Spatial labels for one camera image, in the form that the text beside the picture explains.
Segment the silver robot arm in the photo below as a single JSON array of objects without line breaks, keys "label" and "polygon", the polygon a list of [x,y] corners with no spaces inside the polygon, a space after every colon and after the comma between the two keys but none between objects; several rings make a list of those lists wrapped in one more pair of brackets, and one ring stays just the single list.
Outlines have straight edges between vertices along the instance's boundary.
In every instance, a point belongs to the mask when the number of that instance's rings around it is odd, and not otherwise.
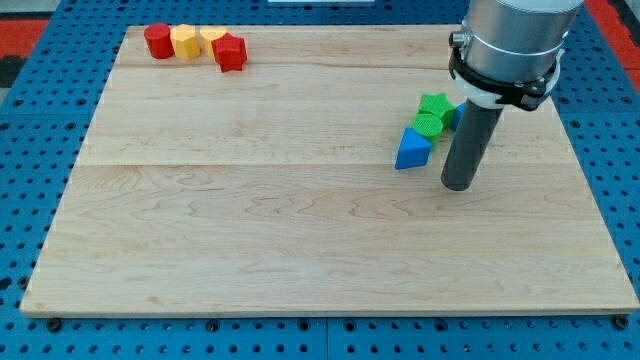
[{"label": "silver robot arm", "polygon": [[472,0],[449,35],[449,72],[486,109],[536,110],[560,77],[563,46],[582,0]]}]

